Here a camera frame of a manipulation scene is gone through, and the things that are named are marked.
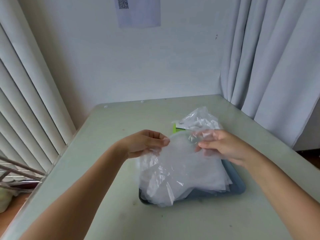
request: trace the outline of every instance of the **transparent plastic bag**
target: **transparent plastic bag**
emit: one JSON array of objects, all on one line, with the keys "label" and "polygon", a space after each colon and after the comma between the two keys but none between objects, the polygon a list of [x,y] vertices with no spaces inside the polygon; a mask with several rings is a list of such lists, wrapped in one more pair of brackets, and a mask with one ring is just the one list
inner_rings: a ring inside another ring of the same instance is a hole
[{"label": "transparent plastic bag", "polygon": [[[193,130],[221,128],[206,107],[196,109],[180,122]],[[210,193],[229,190],[232,182],[222,165],[221,155],[213,150],[195,151],[202,140],[213,138],[206,132],[180,131],[170,136],[170,144],[160,153],[155,150],[140,157],[139,188],[149,202],[171,206],[194,188]]]}]

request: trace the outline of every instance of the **person's left arm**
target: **person's left arm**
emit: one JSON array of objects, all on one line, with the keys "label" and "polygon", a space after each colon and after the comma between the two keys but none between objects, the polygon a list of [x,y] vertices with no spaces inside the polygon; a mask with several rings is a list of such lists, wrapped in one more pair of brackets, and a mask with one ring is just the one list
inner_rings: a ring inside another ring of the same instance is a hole
[{"label": "person's left arm", "polygon": [[168,144],[167,137],[151,130],[142,130],[116,142],[31,224],[20,240],[84,239],[126,159]]}]

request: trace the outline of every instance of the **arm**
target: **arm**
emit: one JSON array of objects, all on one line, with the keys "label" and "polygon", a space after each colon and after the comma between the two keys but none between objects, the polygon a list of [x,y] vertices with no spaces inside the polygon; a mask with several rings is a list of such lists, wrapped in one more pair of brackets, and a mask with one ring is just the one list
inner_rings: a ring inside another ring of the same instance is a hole
[{"label": "arm", "polygon": [[20,240],[84,239],[98,207],[127,158],[139,157],[169,139],[143,130],[116,142],[26,230]]},{"label": "arm", "polygon": [[245,167],[294,239],[319,239],[320,204],[315,199],[271,160],[238,137],[224,130],[211,132],[214,141],[202,141],[200,148],[217,149],[229,161]]}]

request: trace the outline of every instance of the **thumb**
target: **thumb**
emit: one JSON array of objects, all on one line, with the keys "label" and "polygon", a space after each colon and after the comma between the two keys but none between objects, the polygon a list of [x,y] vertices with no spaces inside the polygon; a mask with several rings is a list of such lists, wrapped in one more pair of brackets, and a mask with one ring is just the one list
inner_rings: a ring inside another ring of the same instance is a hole
[{"label": "thumb", "polygon": [[156,139],[148,137],[146,140],[146,146],[148,147],[166,147],[170,142],[170,139],[168,137],[164,139]]},{"label": "thumb", "polygon": [[199,142],[199,147],[204,149],[218,149],[220,142],[218,140],[216,141],[201,141]]}]

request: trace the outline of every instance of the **forearm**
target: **forearm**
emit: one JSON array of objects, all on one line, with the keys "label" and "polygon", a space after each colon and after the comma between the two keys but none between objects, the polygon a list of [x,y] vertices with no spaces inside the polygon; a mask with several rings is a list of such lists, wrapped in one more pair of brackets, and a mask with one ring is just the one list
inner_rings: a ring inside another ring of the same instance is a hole
[{"label": "forearm", "polygon": [[20,239],[84,239],[126,156],[118,147],[110,147],[32,223]]},{"label": "forearm", "polygon": [[267,199],[296,240],[319,239],[320,204],[262,154],[247,166]]}]

